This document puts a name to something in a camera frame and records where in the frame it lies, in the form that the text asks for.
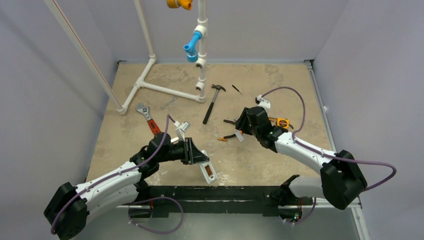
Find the white battery cover with label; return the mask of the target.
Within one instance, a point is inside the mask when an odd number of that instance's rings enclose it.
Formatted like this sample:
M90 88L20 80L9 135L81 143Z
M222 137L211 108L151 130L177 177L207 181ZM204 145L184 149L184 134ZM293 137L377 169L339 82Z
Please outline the white battery cover with label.
M243 137L243 133L240 130L235 130L234 131L234 135L236 136L236 138L240 141L243 142L244 141L244 137Z

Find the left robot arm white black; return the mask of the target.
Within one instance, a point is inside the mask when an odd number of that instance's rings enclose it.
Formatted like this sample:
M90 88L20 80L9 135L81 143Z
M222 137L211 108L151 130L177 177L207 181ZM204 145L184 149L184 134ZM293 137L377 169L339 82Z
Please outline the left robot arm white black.
M160 132L119 168L76 186L70 182L59 186L43 212L51 233L69 240L114 207L146 203L149 191L145 178L157 172L160 163L178 160L184 165L198 164L208 184L217 180L209 156L194 145L192 138L172 142L167 133Z

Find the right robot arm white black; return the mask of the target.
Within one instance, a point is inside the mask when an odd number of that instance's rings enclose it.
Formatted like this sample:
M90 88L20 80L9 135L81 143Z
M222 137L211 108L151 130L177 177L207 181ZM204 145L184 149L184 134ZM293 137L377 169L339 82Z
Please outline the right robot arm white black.
M368 186L350 152L318 149L295 137L288 129L272 124L263 107L246 107L235 122L235 129L254 136L262 147L297 160L319 175L295 174L282 183L280 196L283 205L300 198L320 198L344 210Z

